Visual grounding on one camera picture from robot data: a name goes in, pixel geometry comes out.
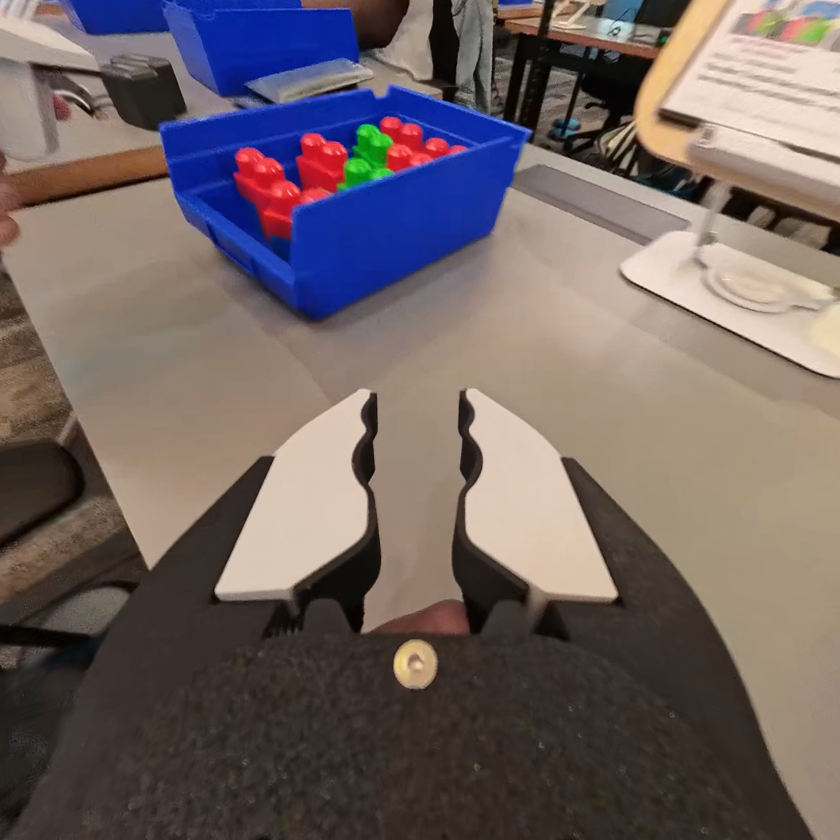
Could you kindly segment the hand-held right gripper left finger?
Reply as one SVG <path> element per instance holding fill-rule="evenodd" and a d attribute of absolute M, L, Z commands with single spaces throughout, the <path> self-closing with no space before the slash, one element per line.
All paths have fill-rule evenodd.
<path fill-rule="evenodd" d="M 332 601 L 362 629 L 382 567 L 377 429 L 377 395 L 361 388 L 275 451 L 216 582 L 218 601 L 274 602 L 296 623 L 315 601 Z"/>

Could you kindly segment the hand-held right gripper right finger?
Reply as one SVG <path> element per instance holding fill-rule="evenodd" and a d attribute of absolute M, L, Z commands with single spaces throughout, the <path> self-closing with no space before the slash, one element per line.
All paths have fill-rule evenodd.
<path fill-rule="evenodd" d="M 537 631 L 557 603 L 618 606 L 608 569 L 559 450 L 475 387 L 458 395 L 459 470 L 451 564 L 473 634 L 501 605 Z"/>

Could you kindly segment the blue plastic storage bin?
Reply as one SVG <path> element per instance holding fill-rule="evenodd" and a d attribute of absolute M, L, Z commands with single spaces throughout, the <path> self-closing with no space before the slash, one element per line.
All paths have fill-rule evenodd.
<path fill-rule="evenodd" d="M 87 35 L 138 35 L 169 31 L 162 1 L 59 1 L 69 20 Z"/>
<path fill-rule="evenodd" d="M 394 117 L 464 150 L 296 208 L 289 241 L 268 240 L 235 183 L 254 148 L 300 184 L 306 133 L 342 144 Z M 488 236 L 530 131 L 418 92 L 357 90 L 161 127 L 186 221 L 294 312 L 322 320 Z"/>
<path fill-rule="evenodd" d="M 222 98 L 282 71 L 337 59 L 358 61 L 360 48 L 346 7 L 300 2 L 162 3 L 163 15 L 189 75 Z"/>

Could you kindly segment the grey desk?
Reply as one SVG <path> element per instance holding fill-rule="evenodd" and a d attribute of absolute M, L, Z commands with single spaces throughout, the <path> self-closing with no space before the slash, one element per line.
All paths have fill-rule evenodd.
<path fill-rule="evenodd" d="M 693 222 L 697 209 L 547 165 Z M 352 392 L 379 396 L 368 627 L 455 596 L 458 395 L 577 459 L 724 637 L 818 838 L 838 838 L 838 383 L 618 275 L 638 244 L 510 189 L 494 233 L 324 322 L 219 255 L 168 181 L 19 215 L 6 266 L 143 558 Z"/>

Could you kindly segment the person's right hand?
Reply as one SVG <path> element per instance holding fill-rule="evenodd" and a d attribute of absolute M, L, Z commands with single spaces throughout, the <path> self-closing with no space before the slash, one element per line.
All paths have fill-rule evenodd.
<path fill-rule="evenodd" d="M 470 627 L 465 604 L 457 600 L 444 600 L 393 618 L 371 632 L 407 637 L 464 636 L 470 634 Z"/>

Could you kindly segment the person's left hand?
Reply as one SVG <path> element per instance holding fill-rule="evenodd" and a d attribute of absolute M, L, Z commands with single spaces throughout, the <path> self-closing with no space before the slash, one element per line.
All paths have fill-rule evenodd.
<path fill-rule="evenodd" d="M 7 172 L 7 159 L 1 153 L 1 250 L 19 237 L 20 227 L 14 214 L 20 206 L 18 189 Z"/>

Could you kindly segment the black swivel chair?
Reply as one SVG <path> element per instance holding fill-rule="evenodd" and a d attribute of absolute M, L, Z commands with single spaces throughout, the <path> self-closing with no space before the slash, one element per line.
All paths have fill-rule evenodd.
<path fill-rule="evenodd" d="M 66 510 L 86 488 L 81 467 L 62 445 L 35 439 L 1 447 L 1 546 Z"/>

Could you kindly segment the black box device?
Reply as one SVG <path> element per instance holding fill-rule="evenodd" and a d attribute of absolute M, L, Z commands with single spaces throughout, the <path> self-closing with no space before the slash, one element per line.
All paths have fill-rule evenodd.
<path fill-rule="evenodd" d="M 122 121 L 157 131 L 186 115 L 187 106 L 172 63 L 165 58 L 125 54 L 100 65 L 101 80 Z"/>

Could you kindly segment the denim jacket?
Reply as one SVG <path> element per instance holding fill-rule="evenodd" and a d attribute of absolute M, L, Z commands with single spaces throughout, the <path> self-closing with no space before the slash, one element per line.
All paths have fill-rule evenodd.
<path fill-rule="evenodd" d="M 451 6 L 458 39 L 455 102 L 489 114 L 494 5 L 491 1 L 453 1 Z"/>

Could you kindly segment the wooden work table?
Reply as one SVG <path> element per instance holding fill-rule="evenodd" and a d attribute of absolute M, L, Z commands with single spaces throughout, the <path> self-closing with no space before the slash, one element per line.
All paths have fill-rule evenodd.
<path fill-rule="evenodd" d="M 583 81 L 595 76 L 595 64 L 605 54 L 654 60 L 669 34 L 667 28 L 606 17 L 587 17 L 582 28 L 554 26 L 535 16 L 504 14 L 502 27 L 517 45 L 501 113 L 503 120 L 532 132 L 537 129 L 552 70 L 574 74 L 574 85 L 560 125 L 560 137 L 571 137 L 569 125 Z"/>

